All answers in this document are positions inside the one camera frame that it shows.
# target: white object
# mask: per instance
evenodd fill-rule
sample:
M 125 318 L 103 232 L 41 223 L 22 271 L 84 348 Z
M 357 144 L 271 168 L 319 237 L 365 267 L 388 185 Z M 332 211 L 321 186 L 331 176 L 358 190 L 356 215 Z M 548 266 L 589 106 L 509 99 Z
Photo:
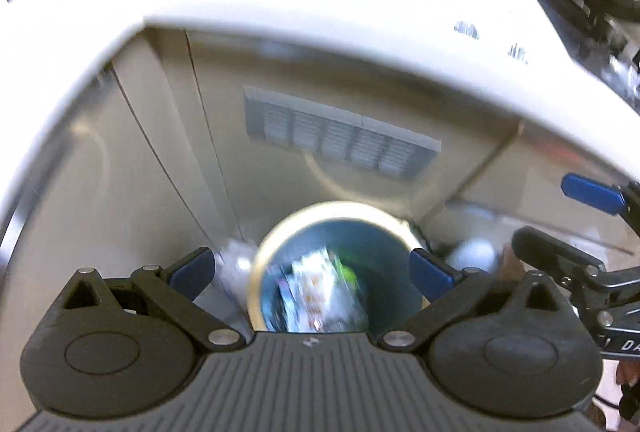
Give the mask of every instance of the white object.
M 216 279 L 245 311 L 246 290 L 256 250 L 253 243 L 230 239 L 216 256 Z
M 444 261 L 458 271 L 479 268 L 487 273 L 498 273 L 502 261 L 494 246 L 485 238 L 469 238 L 461 242 Z
M 569 58 L 536 0 L 12 0 L 1 17 L 0 214 L 67 107 L 145 25 L 223 28 L 424 76 L 640 180 L 640 117 Z M 455 32 L 460 21 L 479 39 Z M 527 63 L 508 56 L 513 43 Z

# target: metal pin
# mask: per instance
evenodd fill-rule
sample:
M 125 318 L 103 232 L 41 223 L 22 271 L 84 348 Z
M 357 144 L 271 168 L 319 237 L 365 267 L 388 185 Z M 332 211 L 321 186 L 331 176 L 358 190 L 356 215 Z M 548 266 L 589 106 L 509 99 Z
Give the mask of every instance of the metal pin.
M 593 266 L 591 264 L 588 265 L 588 266 L 585 266 L 584 272 L 587 275 L 589 275 L 590 277 L 597 277 L 598 276 L 598 268 L 596 268 L 595 266 Z
M 209 342 L 215 346 L 232 346 L 240 340 L 240 334 L 233 329 L 217 329 L 209 333 Z
M 415 342 L 415 336 L 407 331 L 389 331 L 382 339 L 391 347 L 408 347 Z
M 602 327 L 611 327 L 613 324 L 613 316 L 608 311 L 600 311 L 596 320 Z

